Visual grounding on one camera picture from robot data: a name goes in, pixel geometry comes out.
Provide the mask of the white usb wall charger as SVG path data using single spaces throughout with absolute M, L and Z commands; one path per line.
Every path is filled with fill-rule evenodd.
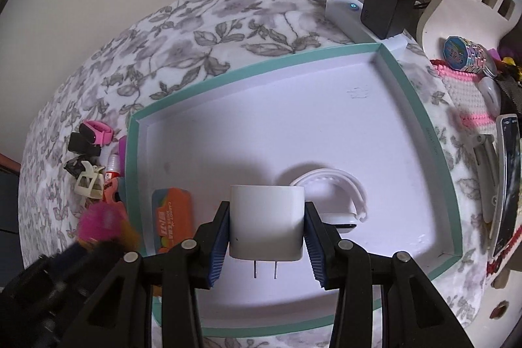
M 229 254 L 242 261 L 281 262 L 302 258 L 305 192 L 301 186 L 245 186 L 230 189 Z

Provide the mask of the pink smart watch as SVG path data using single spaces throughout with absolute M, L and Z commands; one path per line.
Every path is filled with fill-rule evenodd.
M 100 121 L 84 120 L 79 126 L 79 133 L 91 144 L 107 146 L 112 142 L 114 131 Z

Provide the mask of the orange card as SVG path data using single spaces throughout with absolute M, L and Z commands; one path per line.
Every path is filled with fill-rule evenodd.
M 180 188 L 155 190 L 152 194 L 153 233 L 156 253 L 171 248 L 194 235 L 192 198 Z

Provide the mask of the cream hair claw clip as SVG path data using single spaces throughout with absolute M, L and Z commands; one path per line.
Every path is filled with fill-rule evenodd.
M 81 171 L 74 186 L 74 191 L 85 198 L 100 200 L 103 198 L 104 167 L 82 161 L 84 171 Z

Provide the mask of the red white glue tube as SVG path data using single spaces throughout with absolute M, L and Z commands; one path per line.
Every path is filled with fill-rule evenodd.
M 110 181 L 121 176 L 120 159 L 118 154 L 111 154 L 105 168 L 105 180 Z

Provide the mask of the white box lid teal rim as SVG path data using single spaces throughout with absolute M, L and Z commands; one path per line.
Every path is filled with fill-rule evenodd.
M 156 251 L 153 193 L 191 194 L 209 222 L 233 185 L 286 186 L 319 168 L 363 186 L 366 251 L 411 254 L 430 277 L 462 256 L 456 191 L 435 127 L 403 68 L 380 44 L 310 50 L 193 83 L 134 114 L 127 207 Z

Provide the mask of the silver hair clip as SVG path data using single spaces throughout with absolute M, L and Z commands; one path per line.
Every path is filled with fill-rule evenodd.
M 499 184 L 499 161 L 491 134 L 479 134 L 475 138 L 473 152 L 481 191 L 482 217 L 491 224 L 496 211 Z

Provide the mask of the pink white knitted pouch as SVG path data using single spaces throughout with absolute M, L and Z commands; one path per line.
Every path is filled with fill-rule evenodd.
M 442 80 L 464 128 L 476 133 L 493 134 L 496 117 L 490 116 L 477 83 L 485 76 L 456 71 L 445 61 L 431 61 L 438 77 Z

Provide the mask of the black smartphone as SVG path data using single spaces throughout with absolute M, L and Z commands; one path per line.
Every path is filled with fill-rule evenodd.
M 516 227 L 521 183 L 520 132 L 516 114 L 496 118 L 498 184 L 491 231 L 491 256 L 508 246 Z

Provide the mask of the floral grey white blanket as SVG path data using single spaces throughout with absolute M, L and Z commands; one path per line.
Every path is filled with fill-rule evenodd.
M 69 135 L 82 121 L 102 121 L 122 136 L 134 113 L 180 89 L 269 58 L 346 44 L 316 0 L 179 0 L 132 25 L 73 71 L 29 127 L 19 188 L 23 261 L 62 251 L 75 239 L 84 203 L 63 164 Z M 415 42 L 401 67 L 434 124 L 456 187 L 464 254 L 435 284 L 469 326 L 484 292 L 486 257 L 467 131 Z

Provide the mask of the white round compact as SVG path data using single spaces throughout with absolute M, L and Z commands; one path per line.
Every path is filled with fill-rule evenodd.
M 490 116 L 497 117 L 501 113 L 502 97 L 500 88 L 496 82 L 490 77 L 483 77 L 478 83 L 477 88 L 486 104 L 487 111 Z

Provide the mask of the colourful metal wristwatch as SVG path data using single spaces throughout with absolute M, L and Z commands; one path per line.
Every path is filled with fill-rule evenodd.
M 488 52 L 481 45 L 459 36 L 444 41 L 443 59 L 456 71 L 480 73 L 489 66 Z

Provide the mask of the black power adapter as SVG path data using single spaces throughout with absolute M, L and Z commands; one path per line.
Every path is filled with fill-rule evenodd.
M 384 40 L 399 35 L 410 22 L 415 0 L 364 0 L 361 22 Z

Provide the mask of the white plastic basket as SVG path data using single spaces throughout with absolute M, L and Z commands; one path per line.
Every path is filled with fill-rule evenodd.
M 417 40 L 431 59 L 442 57 L 450 36 L 493 49 L 520 18 L 521 0 L 431 0 L 419 19 Z

